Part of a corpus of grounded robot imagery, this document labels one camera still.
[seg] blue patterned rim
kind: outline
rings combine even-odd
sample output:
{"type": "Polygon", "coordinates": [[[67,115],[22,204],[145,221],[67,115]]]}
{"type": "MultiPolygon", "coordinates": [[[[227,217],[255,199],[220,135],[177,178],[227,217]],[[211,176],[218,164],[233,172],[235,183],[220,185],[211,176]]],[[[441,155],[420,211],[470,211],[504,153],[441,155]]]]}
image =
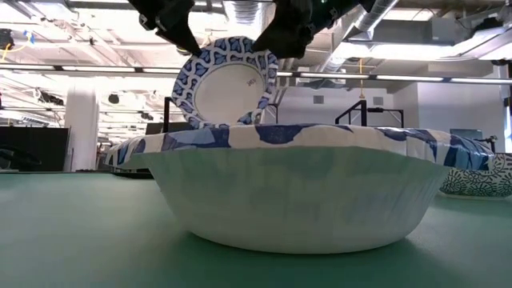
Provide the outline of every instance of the blue patterned rim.
{"type": "Polygon", "coordinates": [[[263,110],[275,92],[278,76],[278,60],[269,51],[254,52],[254,41],[247,37],[221,38],[202,48],[201,56],[192,56],[183,66],[174,83],[171,98],[182,110],[185,119],[194,128],[228,127],[227,123],[212,123],[201,116],[195,106],[195,93],[198,83],[219,67],[244,64],[255,68],[265,81],[265,93],[255,110],[249,111],[238,120],[239,125],[258,124],[263,110]]]}
{"type": "Polygon", "coordinates": [[[138,154],[287,147],[361,147],[462,170],[488,170],[494,158],[492,151],[480,142],[435,130],[301,124],[203,128],[137,137],[112,147],[106,164],[138,169],[145,168],[134,157],[138,154]]]}

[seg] ceiling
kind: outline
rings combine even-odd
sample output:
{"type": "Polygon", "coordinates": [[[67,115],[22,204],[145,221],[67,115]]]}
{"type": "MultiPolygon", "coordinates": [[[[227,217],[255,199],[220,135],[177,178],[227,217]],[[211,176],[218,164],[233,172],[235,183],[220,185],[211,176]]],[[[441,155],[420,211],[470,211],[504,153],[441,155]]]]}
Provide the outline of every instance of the ceiling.
{"type": "MultiPolygon", "coordinates": [[[[504,1],[411,1],[401,0],[385,16],[389,21],[426,22],[434,17],[446,17],[454,13],[475,14],[503,6],[504,1]]],[[[238,25],[220,13],[193,12],[189,23],[194,35],[201,44],[215,38],[231,35],[257,37],[262,28],[273,17],[274,4],[260,4],[261,25],[238,25]]],[[[89,1],[25,1],[0,0],[0,29],[11,29],[16,49],[27,44],[26,32],[34,36],[34,43],[5,55],[7,63],[35,63],[50,65],[88,66],[149,66],[181,67],[188,59],[180,55],[176,47],[144,30],[138,24],[138,12],[123,0],[89,1]]],[[[296,70],[299,67],[315,67],[325,62],[336,48],[333,35],[338,26],[318,34],[308,46],[303,59],[288,62],[282,68],[296,70]]],[[[490,64],[484,61],[464,61],[459,63],[428,61],[404,61],[393,59],[362,58],[361,62],[345,61],[341,67],[347,72],[379,74],[435,74],[449,71],[454,76],[483,76],[490,71],[490,64]]],[[[131,113],[101,113],[100,135],[111,141],[121,141],[143,134],[145,123],[138,110],[152,111],[153,121],[160,121],[163,97],[169,95],[174,84],[173,78],[130,78],[101,77],[106,90],[118,93],[119,104],[109,103],[109,93],[102,96],[101,110],[132,110],[131,113]]],[[[66,101],[67,83],[70,76],[56,74],[0,74],[2,104],[10,107],[53,107],[54,104],[38,100],[39,91],[51,93],[66,101]]],[[[359,85],[347,82],[348,86],[359,85]]],[[[392,82],[368,82],[368,87],[389,88],[392,82]]],[[[181,121],[179,111],[173,108],[171,120],[181,121]]],[[[16,119],[3,111],[3,122],[7,118],[16,119]]],[[[52,126],[64,123],[63,112],[26,111],[24,115],[47,121],[52,126]]]]}

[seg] green table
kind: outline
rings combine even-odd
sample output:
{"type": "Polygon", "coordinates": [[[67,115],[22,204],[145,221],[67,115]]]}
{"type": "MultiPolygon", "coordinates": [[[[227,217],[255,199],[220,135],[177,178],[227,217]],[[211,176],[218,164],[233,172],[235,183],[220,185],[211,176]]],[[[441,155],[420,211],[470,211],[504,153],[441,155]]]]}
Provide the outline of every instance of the green table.
{"type": "Polygon", "coordinates": [[[180,229],[152,180],[0,174],[0,287],[511,287],[512,202],[437,197],[360,253],[221,246],[180,229]]]}

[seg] paper bowl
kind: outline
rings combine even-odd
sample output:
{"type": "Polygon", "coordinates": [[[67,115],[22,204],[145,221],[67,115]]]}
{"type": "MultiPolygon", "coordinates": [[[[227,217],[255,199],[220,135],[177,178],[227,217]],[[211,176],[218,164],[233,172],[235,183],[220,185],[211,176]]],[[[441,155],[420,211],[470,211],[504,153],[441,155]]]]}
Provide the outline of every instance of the paper bowl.
{"type": "Polygon", "coordinates": [[[439,190],[456,198],[507,198],[512,195],[512,154],[496,153],[488,171],[452,169],[439,190]]]}
{"type": "Polygon", "coordinates": [[[404,238],[451,167],[485,170],[492,155],[429,130],[270,125],[135,138],[107,161],[149,167],[176,218],[202,238],[332,254],[404,238]]]}
{"type": "Polygon", "coordinates": [[[258,124],[275,92],[278,60],[253,40],[215,40],[180,70],[171,99],[194,128],[258,124]]]}

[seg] blue and white paper plate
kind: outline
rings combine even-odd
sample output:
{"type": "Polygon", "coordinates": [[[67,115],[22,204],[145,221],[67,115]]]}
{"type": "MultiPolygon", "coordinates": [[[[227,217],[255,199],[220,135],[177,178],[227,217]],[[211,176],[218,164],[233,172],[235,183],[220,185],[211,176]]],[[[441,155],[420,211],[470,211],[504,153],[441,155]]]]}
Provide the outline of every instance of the blue and white paper plate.
{"type": "Polygon", "coordinates": [[[140,155],[186,149],[361,147],[462,170],[488,170],[494,158],[480,142],[435,130],[342,125],[256,125],[203,128],[132,138],[112,147],[106,164],[147,168],[140,155]]]}
{"type": "Polygon", "coordinates": [[[221,38],[192,56],[172,100],[194,128],[258,124],[275,92],[278,60],[246,37],[221,38]]]}

